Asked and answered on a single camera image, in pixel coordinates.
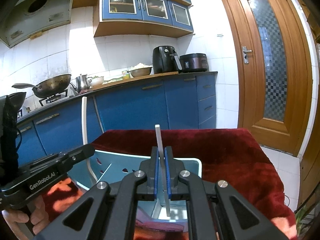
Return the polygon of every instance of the human hand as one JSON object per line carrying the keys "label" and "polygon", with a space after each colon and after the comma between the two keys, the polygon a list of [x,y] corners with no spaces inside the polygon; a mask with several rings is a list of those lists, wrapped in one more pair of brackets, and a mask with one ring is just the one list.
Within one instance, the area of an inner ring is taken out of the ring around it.
{"label": "human hand", "polygon": [[[34,225],[33,233],[38,234],[43,228],[49,224],[49,215],[45,211],[44,202],[41,196],[37,197],[33,201],[36,209],[30,216],[30,222]],[[12,232],[19,240],[28,240],[28,238],[22,233],[18,223],[26,223],[29,221],[28,215],[19,210],[7,209],[2,211],[2,215],[11,228]]]}

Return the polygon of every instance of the silver screw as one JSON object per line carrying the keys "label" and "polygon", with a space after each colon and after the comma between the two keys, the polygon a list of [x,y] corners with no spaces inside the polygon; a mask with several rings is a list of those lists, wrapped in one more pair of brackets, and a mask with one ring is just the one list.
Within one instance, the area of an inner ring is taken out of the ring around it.
{"label": "silver screw", "polygon": [[225,180],[219,180],[218,186],[219,187],[226,187],[226,186],[228,186],[228,182],[226,182]]}
{"label": "silver screw", "polygon": [[181,172],[180,172],[180,175],[181,175],[182,177],[188,177],[188,176],[190,176],[190,171],[181,171]]}
{"label": "silver screw", "polygon": [[104,189],[107,187],[107,184],[104,181],[100,181],[97,183],[97,188],[98,189]]}
{"label": "silver screw", "polygon": [[135,175],[136,177],[140,178],[140,177],[142,177],[142,176],[144,175],[144,171],[136,171],[136,172],[134,173],[134,175]]}

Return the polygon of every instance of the cookware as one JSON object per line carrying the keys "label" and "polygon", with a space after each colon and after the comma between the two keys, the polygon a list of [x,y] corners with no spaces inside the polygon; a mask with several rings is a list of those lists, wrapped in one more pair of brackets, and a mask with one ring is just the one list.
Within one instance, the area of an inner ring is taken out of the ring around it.
{"label": "cookware", "polygon": [[12,87],[17,89],[32,87],[32,91],[36,95],[36,97],[47,98],[62,93],[70,84],[70,80],[71,75],[64,74],[53,78],[49,78],[45,81],[42,81],[36,86],[26,83],[17,83],[13,84]]}
{"label": "cookware", "polygon": [[159,46],[154,48],[152,62],[153,72],[155,74],[182,70],[178,54],[172,46]]}
{"label": "cookware", "polygon": [[19,110],[21,109],[24,100],[26,99],[26,94],[27,92],[18,92],[8,95],[11,104],[13,105],[16,112],[19,112]]}
{"label": "cookware", "polygon": [[90,88],[90,83],[88,81],[87,75],[81,75],[76,77],[76,90],[80,93],[81,90],[88,90]]}
{"label": "cookware", "polygon": [[180,56],[182,72],[201,72],[207,71],[207,55],[203,53],[192,53]]}
{"label": "cookware", "polygon": [[150,75],[152,67],[138,68],[128,71],[133,77],[141,77]]}

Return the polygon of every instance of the red blanket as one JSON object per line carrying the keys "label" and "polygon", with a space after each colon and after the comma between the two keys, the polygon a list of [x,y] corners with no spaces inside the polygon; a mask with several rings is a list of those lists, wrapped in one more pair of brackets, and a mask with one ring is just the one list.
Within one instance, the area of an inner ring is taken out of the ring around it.
{"label": "red blanket", "polygon": [[[162,130],[164,147],[174,157],[193,157],[202,162],[202,179],[226,180],[270,219],[288,238],[296,240],[295,217],[284,205],[284,186],[272,163],[246,129]],[[97,150],[150,155],[156,146],[154,130],[109,130],[93,143]],[[70,179],[44,195],[53,220],[81,196]],[[136,240],[188,239],[186,233],[164,233],[136,228]]]}

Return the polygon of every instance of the metal bowl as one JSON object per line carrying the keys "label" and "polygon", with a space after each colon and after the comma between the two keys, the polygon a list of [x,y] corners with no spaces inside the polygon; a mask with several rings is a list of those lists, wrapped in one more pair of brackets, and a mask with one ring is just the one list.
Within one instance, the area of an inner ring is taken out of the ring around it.
{"label": "metal bowl", "polygon": [[133,77],[141,77],[141,76],[150,75],[151,69],[152,69],[152,67],[144,67],[144,68],[134,69],[129,72]]}

